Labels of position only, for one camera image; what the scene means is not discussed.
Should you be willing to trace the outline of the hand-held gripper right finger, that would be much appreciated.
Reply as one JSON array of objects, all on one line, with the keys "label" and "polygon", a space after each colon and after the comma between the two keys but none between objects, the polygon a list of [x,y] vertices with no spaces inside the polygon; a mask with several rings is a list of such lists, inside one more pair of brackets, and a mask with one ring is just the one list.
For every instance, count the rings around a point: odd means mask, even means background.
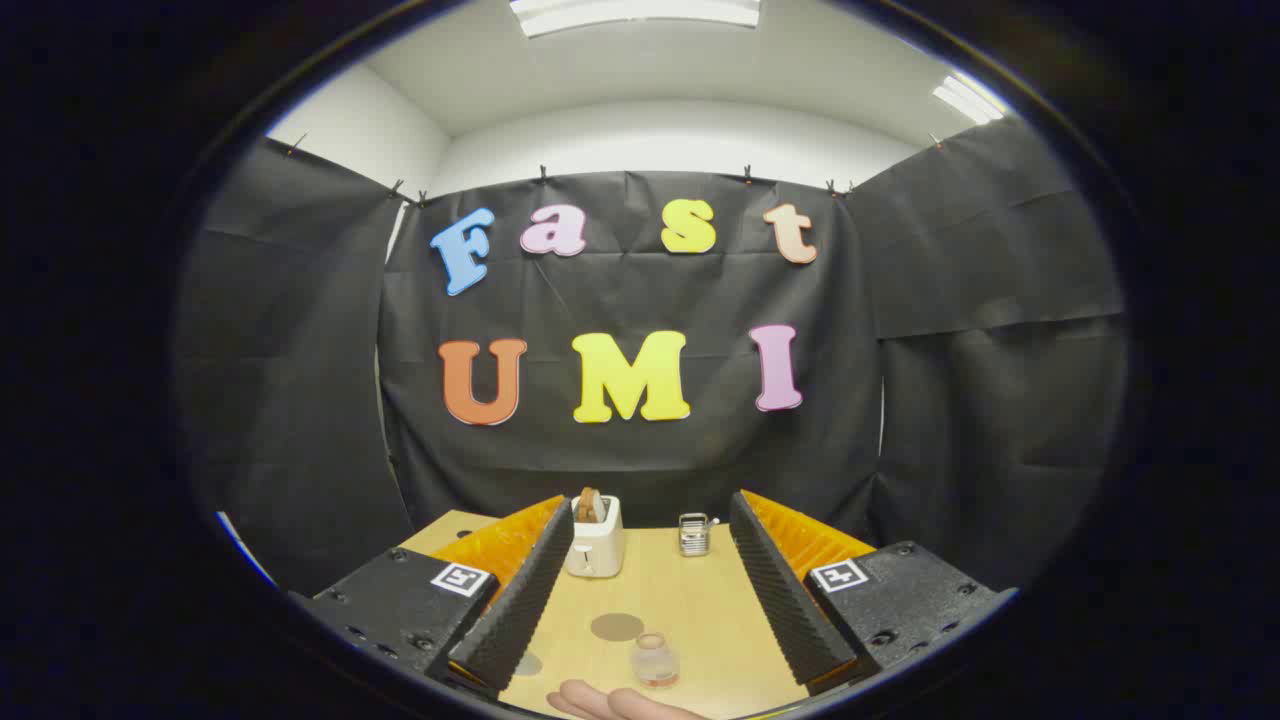
[{"label": "hand-held gripper right finger", "polygon": [[750,491],[730,534],[794,679],[812,694],[924,659],[1015,596],[913,541],[874,548]]}]

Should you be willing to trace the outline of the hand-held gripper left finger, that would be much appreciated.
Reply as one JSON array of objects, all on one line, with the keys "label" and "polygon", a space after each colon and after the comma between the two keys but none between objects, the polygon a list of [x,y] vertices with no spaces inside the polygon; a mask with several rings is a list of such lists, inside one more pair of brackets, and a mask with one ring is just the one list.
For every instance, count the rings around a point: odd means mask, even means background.
[{"label": "hand-held gripper left finger", "polygon": [[416,682],[497,700],[530,646],[573,539],[556,495],[430,553],[397,546],[291,598],[333,635]]}]

